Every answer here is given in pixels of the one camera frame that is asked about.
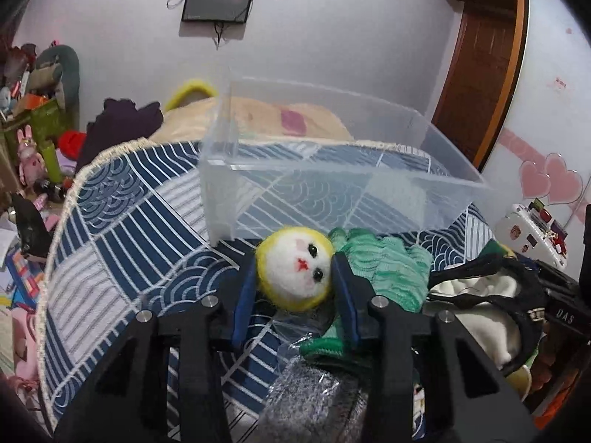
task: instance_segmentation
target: clear plastic bin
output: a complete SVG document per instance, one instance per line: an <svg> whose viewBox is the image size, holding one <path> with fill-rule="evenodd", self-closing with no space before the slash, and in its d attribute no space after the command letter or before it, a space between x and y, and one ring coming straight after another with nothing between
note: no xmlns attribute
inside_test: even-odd
<svg viewBox="0 0 591 443"><path fill-rule="evenodd" d="M240 129L236 98L321 106L357 143L349 148ZM337 226L382 234L444 229L488 189L415 110L333 88L255 78L233 81L220 97L201 143L200 177L211 244L265 237L290 224L325 233Z"/></svg>

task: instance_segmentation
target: yellow and white felt ball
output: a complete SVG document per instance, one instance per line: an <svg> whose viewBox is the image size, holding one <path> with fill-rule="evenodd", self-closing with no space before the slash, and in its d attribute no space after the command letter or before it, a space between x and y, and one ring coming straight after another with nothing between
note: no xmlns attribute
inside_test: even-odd
<svg viewBox="0 0 591 443"><path fill-rule="evenodd" d="M261 290L279 308L306 311L330 292L332 243L319 231L286 227L256 248Z"/></svg>

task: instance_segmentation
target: wooden door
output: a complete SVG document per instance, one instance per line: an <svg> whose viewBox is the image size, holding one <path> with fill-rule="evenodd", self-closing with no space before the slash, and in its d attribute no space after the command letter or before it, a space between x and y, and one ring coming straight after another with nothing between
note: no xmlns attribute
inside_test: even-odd
<svg viewBox="0 0 591 443"><path fill-rule="evenodd" d="M515 16L466 5L433 123L474 162L509 65Z"/></svg>

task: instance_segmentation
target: red nose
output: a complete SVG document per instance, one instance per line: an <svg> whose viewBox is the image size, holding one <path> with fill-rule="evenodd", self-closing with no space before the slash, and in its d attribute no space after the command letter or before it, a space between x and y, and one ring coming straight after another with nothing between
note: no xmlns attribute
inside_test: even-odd
<svg viewBox="0 0 591 443"><path fill-rule="evenodd" d="M303 258L297 259L297 270L300 272L302 270L308 269L308 262L305 261Z"/></svg>

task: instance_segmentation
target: green knitted fabric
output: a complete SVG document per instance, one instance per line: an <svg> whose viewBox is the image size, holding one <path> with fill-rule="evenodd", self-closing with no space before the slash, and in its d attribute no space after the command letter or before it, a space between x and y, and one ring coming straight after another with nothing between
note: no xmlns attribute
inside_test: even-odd
<svg viewBox="0 0 591 443"><path fill-rule="evenodd" d="M433 261L429 251L419 245L405 248L400 238L377 238L366 229L352 229L347 233L335 228L329 233L329 239L335 251L347 256L353 273L367 278L377 295L388 297L407 311L420 311L427 297ZM347 352L342 334L341 319L337 316L322 337L300 345L300 354L307 360L324 364L349 368L369 366L366 358Z"/></svg>

